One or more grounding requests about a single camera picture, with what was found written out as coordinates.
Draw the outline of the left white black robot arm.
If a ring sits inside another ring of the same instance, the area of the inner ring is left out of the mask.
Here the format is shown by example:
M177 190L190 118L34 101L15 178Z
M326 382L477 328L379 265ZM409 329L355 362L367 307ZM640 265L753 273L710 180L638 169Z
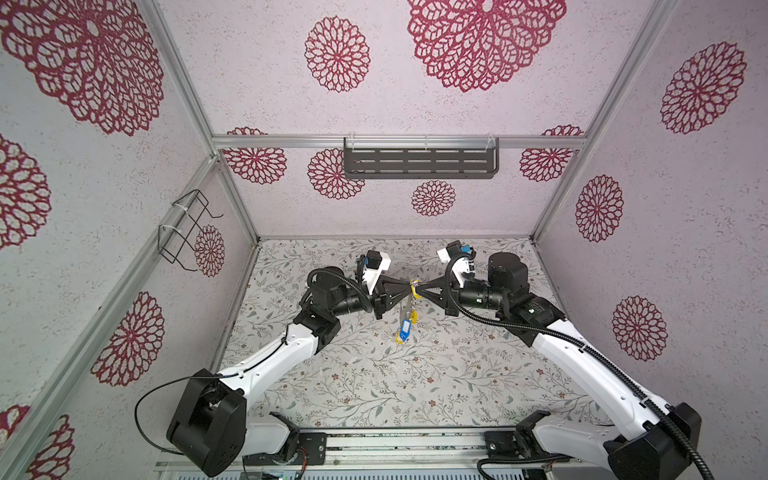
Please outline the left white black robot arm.
M209 477L241 457L293 460L300 449L299 427L279 413L255 417L251 408L332 342L340 316L364 310L381 317L411 293L409 281L380 273L350 279L337 267L312 270L299 313L275 340L218 373L202 369L188 378L167 440Z

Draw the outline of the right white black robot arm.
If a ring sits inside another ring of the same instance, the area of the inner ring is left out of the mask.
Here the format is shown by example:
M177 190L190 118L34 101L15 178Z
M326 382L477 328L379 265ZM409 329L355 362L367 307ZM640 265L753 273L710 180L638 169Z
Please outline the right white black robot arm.
M517 255L492 254L484 280L475 276L469 246L438 256L443 276L413 286L416 295L450 316L505 329L552 361L609 417L608 424L582 424L537 410L512 428L509 439L490 435L480 467L578 460L617 479L676 479L689 466L713 478L697 449L700 415L686 403L670 405L596 349L564 312L531 291L528 268Z

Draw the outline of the blue key tag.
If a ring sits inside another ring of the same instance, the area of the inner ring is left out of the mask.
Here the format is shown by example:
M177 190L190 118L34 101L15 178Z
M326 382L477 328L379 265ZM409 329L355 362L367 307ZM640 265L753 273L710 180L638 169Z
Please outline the blue key tag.
M411 334L412 329L412 323L409 319L403 319L400 325L399 335L401 336L402 340L406 342Z

